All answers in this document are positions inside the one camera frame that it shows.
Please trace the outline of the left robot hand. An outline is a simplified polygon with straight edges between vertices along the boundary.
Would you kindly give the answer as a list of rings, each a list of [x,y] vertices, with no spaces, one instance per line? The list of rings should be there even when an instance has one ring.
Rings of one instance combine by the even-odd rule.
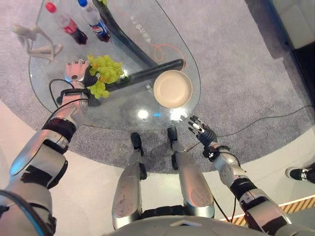
[[[78,60],[65,64],[64,78],[70,82],[75,89],[85,89],[93,86],[97,76],[90,74],[91,63],[88,60]]]

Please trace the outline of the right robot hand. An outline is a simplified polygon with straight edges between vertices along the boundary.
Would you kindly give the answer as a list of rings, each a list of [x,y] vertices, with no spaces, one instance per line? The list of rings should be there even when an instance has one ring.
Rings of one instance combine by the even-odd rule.
[[[217,143],[216,133],[205,124],[199,117],[191,116],[188,121],[189,130],[203,144],[204,147],[210,146],[212,143]]]

